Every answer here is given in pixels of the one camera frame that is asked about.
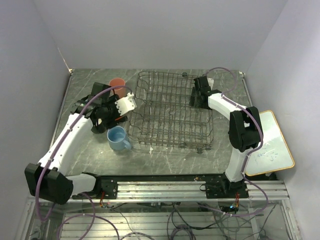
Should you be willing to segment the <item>black mug white interior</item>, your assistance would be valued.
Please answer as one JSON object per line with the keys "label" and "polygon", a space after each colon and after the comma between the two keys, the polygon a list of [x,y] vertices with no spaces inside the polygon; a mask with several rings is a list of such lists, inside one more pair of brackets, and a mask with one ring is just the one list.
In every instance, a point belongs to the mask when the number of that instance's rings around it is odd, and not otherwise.
{"label": "black mug white interior", "polygon": [[106,118],[98,118],[96,123],[91,128],[91,132],[94,134],[103,134],[109,128],[109,120]]}

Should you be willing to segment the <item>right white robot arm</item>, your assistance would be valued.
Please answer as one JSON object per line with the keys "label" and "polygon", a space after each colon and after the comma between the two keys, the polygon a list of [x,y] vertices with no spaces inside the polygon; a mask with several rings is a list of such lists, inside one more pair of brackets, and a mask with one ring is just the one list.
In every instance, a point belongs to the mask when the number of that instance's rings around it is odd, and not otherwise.
{"label": "right white robot arm", "polygon": [[235,182],[242,181],[249,155],[261,148],[263,128],[259,110],[255,106],[244,106],[227,98],[221,91],[212,90],[208,78],[200,76],[193,80],[190,105],[195,108],[215,110],[229,121],[228,137],[232,153],[224,174],[228,179],[220,186],[226,198],[238,192]]}

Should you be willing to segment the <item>light blue mug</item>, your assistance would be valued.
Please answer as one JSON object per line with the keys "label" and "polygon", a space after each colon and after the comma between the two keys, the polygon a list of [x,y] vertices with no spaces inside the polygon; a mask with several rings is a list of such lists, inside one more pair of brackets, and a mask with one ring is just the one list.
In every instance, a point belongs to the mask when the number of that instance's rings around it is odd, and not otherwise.
{"label": "light blue mug", "polygon": [[121,126],[115,126],[107,131],[109,146],[114,151],[131,150],[132,145],[129,141],[126,130]]}

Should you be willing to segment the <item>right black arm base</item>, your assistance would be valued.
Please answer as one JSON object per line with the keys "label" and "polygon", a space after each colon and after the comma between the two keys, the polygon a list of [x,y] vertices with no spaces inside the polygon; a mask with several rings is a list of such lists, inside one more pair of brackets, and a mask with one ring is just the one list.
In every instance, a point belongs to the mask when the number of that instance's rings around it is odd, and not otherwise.
{"label": "right black arm base", "polygon": [[207,199],[241,199],[248,198],[247,184],[244,180],[231,182],[224,174],[214,174],[205,180],[199,187],[205,192]]}

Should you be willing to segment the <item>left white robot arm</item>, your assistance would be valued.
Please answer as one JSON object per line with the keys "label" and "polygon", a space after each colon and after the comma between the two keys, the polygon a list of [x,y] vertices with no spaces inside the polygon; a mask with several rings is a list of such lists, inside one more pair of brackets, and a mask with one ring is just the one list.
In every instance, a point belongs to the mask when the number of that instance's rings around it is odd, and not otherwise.
{"label": "left white robot arm", "polygon": [[98,198],[103,192],[102,177],[85,172],[67,176],[68,168],[86,134],[105,133],[124,122],[126,114],[136,106],[131,89],[121,97],[115,87],[94,83],[91,93],[73,104],[67,123],[49,151],[38,163],[25,168],[30,194],[59,205],[81,193],[91,199]]}

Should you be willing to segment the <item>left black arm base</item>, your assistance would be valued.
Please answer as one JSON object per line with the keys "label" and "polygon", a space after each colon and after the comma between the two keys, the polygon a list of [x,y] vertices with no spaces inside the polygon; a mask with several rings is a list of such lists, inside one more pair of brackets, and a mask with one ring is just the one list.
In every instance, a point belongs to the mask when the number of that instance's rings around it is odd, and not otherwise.
{"label": "left black arm base", "polygon": [[114,200],[118,195],[118,183],[111,177],[98,175],[93,192],[103,200]]}

